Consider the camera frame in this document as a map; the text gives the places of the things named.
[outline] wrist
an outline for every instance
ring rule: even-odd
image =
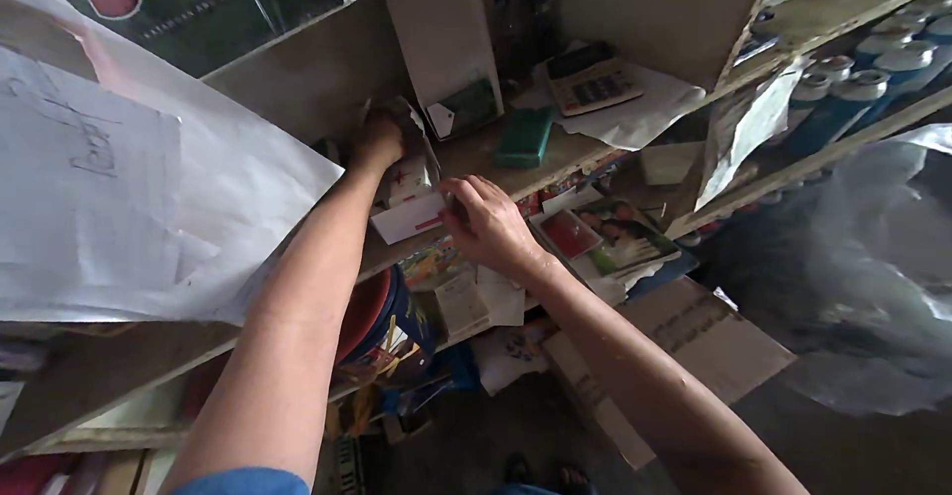
[[[538,291],[557,281],[564,272],[565,266],[556,256],[539,248],[539,254],[528,259],[513,279],[530,291]]]
[[[351,159],[351,163],[348,164],[348,171],[367,173],[374,175],[376,179],[380,179],[387,172],[390,164],[392,162],[387,161],[380,155],[358,155]]]

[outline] photo of people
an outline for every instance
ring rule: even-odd
[[[572,212],[603,239],[589,257],[604,276],[678,252],[671,241],[638,221],[639,213],[626,201],[606,197]]]

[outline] foot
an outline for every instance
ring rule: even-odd
[[[504,479],[506,484],[527,484],[530,486],[534,484],[530,463],[523,453],[514,452],[506,458]]]
[[[562,495],[596,495],[589,477],[580,467],[572,464],[558,465],[559,493]]]

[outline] calculator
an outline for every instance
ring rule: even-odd
[[[545,63],[548,83],[563,116],[577,116],[644,93],[608,43],[598,41]]]

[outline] green sponge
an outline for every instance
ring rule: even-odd
[[[521,108],[513,112],[492,157],[493,163],[504,168],[539,167],[554,117],[554,106]]]

